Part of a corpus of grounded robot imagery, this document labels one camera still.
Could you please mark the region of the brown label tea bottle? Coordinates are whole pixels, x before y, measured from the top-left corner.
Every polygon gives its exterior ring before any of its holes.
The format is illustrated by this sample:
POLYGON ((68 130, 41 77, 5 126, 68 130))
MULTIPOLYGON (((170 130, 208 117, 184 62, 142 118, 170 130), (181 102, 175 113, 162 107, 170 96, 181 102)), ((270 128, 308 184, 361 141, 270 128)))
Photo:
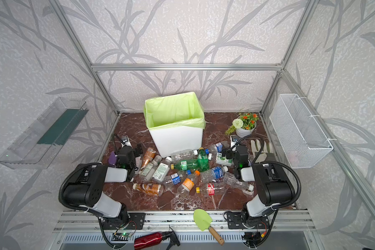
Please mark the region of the brown label tea bottle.
POLYGON ((156 150, 151 147, 148 148, 145 154, 143 155, 140 170, 143 170, 148 165, 148 163, 150 163, 155 158, 155 156, 156 156, 156 150))

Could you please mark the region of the grey label clear bottle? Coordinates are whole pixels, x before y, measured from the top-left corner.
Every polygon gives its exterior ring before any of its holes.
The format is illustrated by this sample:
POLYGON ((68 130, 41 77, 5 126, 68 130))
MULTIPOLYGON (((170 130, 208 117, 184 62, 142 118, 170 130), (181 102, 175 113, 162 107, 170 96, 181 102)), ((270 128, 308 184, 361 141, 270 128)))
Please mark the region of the grey label clear bottle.
POLYGON ((139 172, 140 180, 143 183, 147 183, 152 179, 155 171, 157 170, 158 164, 161 162, 161 160, 162 160, 162 157, 160 155, 155 156, 154 159, 151 162, 149 162, 143 168, 142 171, 139 172))

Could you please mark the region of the blue label water bottle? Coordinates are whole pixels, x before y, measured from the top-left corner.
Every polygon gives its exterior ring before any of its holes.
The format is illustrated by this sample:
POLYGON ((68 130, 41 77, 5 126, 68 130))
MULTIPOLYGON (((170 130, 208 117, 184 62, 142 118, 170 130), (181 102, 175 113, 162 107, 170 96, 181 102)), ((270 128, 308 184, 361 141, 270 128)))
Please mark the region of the blue label water bottle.
POLYGON ((227 166, 217 166, 202 172, 200 174, 201 184, 210 183, 214 180, 223 178, 228 170, 227 166))

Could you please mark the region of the red label yellow cap bottle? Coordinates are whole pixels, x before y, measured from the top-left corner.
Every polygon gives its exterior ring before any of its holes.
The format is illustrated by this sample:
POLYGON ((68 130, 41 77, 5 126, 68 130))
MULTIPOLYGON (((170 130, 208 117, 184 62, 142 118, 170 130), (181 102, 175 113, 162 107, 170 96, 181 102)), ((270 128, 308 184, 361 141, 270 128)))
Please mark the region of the red label yellow cap bottle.
POLYGON ((196 188, 196 194, 214 196, 219 194, 225 194, 227 187, 224 183, 206 183, 203 186, 196 188))

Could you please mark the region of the orange label orange cap bottle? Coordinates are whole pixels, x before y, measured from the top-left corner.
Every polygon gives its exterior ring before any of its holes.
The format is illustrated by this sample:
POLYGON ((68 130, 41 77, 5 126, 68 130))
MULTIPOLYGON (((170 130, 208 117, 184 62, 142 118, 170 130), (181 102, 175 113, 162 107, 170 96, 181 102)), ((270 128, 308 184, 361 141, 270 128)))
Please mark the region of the orange label orange cap bottle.
POLYGON ((181 198, 188 197, 190 191, 195 187, 199 181, 200 172, 198 170, 189 174, 187 178, 178 187, 177 192, 181 198))

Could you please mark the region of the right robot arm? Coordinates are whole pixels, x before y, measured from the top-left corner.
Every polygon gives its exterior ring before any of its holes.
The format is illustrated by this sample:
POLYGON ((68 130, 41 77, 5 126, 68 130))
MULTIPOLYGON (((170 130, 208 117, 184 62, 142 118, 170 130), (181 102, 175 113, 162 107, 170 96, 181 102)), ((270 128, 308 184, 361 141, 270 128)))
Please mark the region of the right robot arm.
POLYGON ((232 160, 233 173, 226 173, 224 180, 235 189, 250 190, 254 182, 254 198, 243 205, 241 212, 226 212, 228 228, 253 229, 269 226, 268 216, 276 217, 277 211, 289 207, 300 197, 302 186, 299 176, 289 166, 267 160, 270 153, 263 146, 252 148, 253 154, 242 145, 224 149, 222 156, 232 160))

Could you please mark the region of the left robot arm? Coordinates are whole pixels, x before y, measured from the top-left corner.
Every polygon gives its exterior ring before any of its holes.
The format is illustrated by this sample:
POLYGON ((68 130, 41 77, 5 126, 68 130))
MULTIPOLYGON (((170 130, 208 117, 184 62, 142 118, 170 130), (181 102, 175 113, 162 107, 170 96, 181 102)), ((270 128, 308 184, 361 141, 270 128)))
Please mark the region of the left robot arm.
POLYGON ((58 200, 66 208, 89 212, 112 225, 124 226, 130 221, 125 204, 103 192, 105 183, 131 182, 135 175, 136 158, 143 154, 139 144, 135 149, 125 145, 115 157, 114 165, 79 164, 60 186, 58 200))

